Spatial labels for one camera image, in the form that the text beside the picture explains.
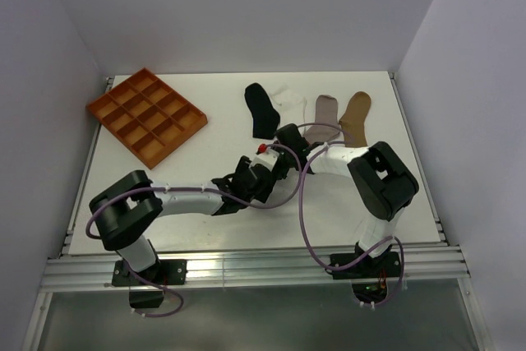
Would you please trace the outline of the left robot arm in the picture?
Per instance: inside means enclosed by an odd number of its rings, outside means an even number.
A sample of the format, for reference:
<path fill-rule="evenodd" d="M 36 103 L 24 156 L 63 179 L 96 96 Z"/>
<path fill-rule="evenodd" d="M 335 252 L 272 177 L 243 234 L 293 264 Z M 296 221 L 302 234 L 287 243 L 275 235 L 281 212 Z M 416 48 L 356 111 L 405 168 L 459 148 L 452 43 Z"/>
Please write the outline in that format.
<path fill-rule="evenodd" d="M 116 252 L 140 284 L 160 274 L 159 258 L 144 232 L 160 216 L 230 215 L 256 200 L 266 202 L 277 180 L 279 154 L 267 150 L 243 156 L 235 172 L 208 183 L 183 187 L 154 183 L 143 170 L 130 172 L 94 197 L 89 208 L 105 250 Z"/>

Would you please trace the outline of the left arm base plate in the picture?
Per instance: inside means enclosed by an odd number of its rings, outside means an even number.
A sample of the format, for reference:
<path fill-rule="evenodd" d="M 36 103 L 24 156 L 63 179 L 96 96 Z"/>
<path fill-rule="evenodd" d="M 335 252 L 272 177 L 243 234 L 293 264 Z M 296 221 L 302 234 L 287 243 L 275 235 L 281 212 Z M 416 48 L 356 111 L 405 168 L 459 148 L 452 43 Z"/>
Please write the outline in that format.
<path fill-rule="evenodd" d="M 183 285 L 186 282 L 187 260 L 159 260 L 150 268 L 137 274 L 151 283 L 158 285 Z M 144 285 L 133 276 L 124 260 L 117 261 L 113 270 L 112 286 L 131 287 Z"/>

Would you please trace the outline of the black sock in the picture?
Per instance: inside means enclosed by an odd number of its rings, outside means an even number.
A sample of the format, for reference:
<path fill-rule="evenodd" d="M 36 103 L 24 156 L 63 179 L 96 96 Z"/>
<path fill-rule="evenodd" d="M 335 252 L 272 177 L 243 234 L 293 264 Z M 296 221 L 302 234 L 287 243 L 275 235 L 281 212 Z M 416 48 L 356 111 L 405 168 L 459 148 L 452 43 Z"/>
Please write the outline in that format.
<path fill-rule="evenodd" d="M 252 83 L 245 89 L 244 98 L 252 116 L 252 136 L 272 140 L 280 123 L 280 115 L 270 97 L 259 83 Z"/>

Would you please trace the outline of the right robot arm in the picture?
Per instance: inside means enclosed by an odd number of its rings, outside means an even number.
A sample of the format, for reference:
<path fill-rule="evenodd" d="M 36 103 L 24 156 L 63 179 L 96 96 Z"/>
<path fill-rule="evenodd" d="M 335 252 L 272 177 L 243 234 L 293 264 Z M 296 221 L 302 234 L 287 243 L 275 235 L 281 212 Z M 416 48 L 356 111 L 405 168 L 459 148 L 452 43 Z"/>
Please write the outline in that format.
<path fill-rule="evenodd" d="M 289 124 L 275 133 L 277 141 L 290 148 L 299 158 L 301 168 L 298 187 L 298 214 L 303 241 L 313 260 L 325 270 L 347 271 L 357 267 L 360 274 L 372 277 L 390 256 L 392 243 L 400 244 L 395 228 L 404 209 L 419 192 L 411 171 L 389 144 L 349 148 L 337 143 L 310 145 L 301 136 L 298 126 Z M 332 174 L 352 179 L 369 216 L 361 237 L 355 244 L 352 261 L 330 266 L 315 253 L 304 222 L 303 194 L 307 175 Z"/>

